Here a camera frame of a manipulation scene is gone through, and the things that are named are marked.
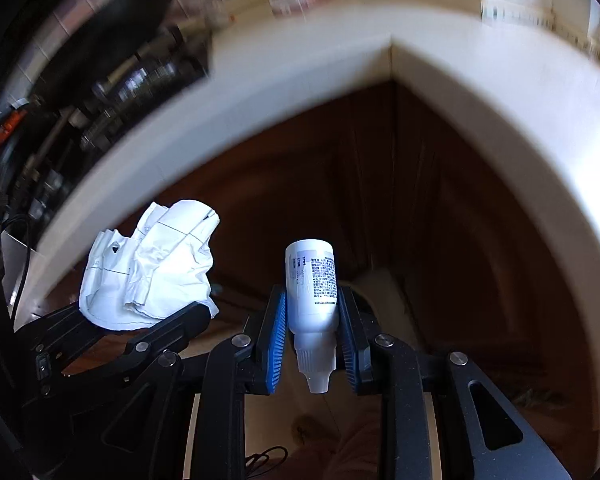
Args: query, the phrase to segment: black pan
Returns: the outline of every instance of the black pan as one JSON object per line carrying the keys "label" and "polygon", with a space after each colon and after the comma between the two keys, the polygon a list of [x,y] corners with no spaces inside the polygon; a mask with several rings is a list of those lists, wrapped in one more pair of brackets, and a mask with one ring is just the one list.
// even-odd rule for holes
{"label": "black pan", "polygon": [[47,108],[78,104],[91,86],[113,72],[154,35],[171,0],[113,0],[56,52],[31,95]]}

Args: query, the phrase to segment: bottle label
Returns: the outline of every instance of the bottle label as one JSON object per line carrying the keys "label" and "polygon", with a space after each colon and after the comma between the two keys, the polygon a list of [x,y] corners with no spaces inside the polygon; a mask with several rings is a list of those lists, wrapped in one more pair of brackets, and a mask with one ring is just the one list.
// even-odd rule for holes
{"label": "bottle label", "polygon": [[298,251],[289,258],[289,278],[314,297],[314,304],[335,304],[338,299],[333,254]]}

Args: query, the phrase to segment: cabinet door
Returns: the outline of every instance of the cabinet door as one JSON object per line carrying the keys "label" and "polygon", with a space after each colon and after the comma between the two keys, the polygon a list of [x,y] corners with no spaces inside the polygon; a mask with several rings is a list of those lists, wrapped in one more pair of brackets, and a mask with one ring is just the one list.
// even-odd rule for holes
{"label": "cabinet door", "polygon": [[594,385],[560,270],[509,189],[449,124],[405,88],[397,117],[392,256],[426,344],[470,355],[584,478]]}

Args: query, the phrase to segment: crumpled white paper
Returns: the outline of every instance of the crumpled white paper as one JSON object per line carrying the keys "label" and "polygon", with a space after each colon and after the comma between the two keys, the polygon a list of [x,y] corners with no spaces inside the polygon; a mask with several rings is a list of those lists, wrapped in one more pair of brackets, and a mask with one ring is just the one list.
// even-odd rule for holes
{"label": "crumpled white paper", "polygon": [[193,301],[218,308],[206,272],[213,265],[209,238],[220,219],[208,205],[153,202],[131,238],[117,230],[94,241],[80,287],[80,311],[108,330],[147,328]]}

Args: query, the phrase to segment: white countertop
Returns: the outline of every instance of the white countertop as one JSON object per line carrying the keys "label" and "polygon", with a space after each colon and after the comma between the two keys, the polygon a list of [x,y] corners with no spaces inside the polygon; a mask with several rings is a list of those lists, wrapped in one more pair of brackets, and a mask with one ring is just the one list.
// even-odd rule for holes
{"label": "white countertop", "polygon": [[214,40],[211,77],[127,134],[56,215],[19,323],[99,230],[179,177],[272,124],[393,77],[455,125],[543,234],[590,338],[600,409],[600,66],[539,28],[481,22],[479,0],[463,5],[474,14],[415,0],[241,14]]}

